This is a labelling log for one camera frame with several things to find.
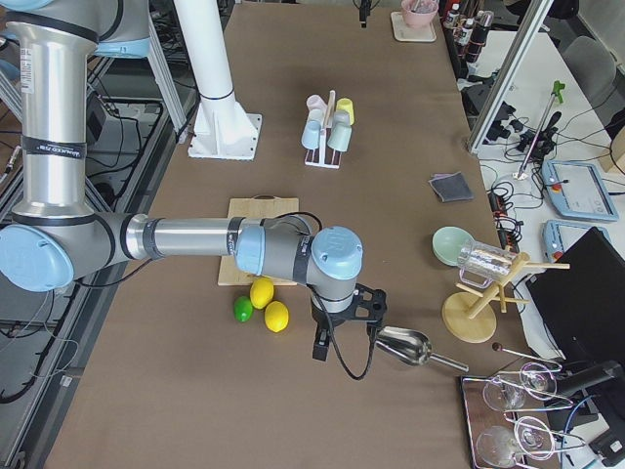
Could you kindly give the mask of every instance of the white pillar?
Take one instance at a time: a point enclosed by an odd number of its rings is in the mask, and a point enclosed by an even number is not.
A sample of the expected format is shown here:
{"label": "white pillar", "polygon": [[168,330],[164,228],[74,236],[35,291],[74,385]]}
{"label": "white pillar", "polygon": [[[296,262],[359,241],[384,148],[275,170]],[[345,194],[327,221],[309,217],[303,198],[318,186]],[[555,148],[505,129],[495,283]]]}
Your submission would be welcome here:
{"label": "white pillar", "polygon": [[236,101],[216,0],[175,0],[201,103],[188,154],[253,159],[262,118]]}

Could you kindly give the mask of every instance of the wooden mug stand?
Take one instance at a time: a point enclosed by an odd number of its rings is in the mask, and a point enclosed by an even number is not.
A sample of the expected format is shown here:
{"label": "wooden mug stand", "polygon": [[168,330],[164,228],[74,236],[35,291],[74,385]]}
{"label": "wooden mug stand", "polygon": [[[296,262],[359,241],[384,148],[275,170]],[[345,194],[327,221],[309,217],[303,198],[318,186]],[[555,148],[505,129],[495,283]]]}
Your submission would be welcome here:
{"label": "wooden mug stand", "polygon": [[528,300],[510,298],[505,295],[504,287],[523,269],[569,269],[568,264],[549,264],[530,262],[529,254],[519,253],[512,261],[510,271],[501,281],[493,281],[484,292],[456,283],[464,292],[454,293],[442,305],[442,320],[453,335],[460,340],[478,344],[490,339],[497,328],[497,318],[489,303],[499,301],[502,313],[507,312],[506,303],[526,304]]}

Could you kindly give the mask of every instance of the coaster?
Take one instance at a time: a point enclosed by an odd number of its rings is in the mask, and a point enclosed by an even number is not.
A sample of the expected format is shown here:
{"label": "coaster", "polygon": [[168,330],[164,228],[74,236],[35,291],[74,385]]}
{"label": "coaster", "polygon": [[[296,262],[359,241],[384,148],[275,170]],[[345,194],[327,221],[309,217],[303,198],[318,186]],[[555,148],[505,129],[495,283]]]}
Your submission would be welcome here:
{"label": "coaster", "polygon": [[403,22],[401,12],[391,13],[391,23],[393,24],[393,36],[400,42],[434,42],[437,34],[432,23],[416,29],[408,27]]}

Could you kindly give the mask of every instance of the chair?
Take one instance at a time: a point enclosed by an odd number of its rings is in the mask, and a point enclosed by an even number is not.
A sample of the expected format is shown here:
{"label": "chair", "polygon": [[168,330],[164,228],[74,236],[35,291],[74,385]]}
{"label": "chair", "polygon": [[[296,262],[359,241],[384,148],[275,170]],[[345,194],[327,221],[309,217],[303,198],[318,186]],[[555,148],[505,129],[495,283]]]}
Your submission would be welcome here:
{"label": "chair", "polygon": [[605,91],[616,77],[614,57],[590,37],[576,38],[562,53],[562,58],[589,102]]}
{"label": "chair", "polygon": [[[521,24],[530,0],[509,0],[504,3],[510,13],[519,17],[517,24]],[[555,0],[547,16],[556,20],[569,20],[576,17],[578,12],[579,0]]]}

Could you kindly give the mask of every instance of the light blue cup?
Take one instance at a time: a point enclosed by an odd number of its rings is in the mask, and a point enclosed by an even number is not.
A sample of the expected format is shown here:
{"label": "light blue cup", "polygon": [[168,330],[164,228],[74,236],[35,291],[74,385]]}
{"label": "light blue cup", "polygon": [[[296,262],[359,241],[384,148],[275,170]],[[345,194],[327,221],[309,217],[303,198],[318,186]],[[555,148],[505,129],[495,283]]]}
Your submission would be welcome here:
{"label": "light blue cup", "polygon": [[302,146],[305,149],[318,149],[319,132],[321,132],[321,124],[319,122],[316,120],[307,121],[302,134]]}
{"label": "light blue cup", "polygon": [[337,122],[332,127],[332,134],[328,139],[328,146],[336,151],[347,151],[350,145],[350,138],[352,137],[352,127],[344,124],[343,122]]}

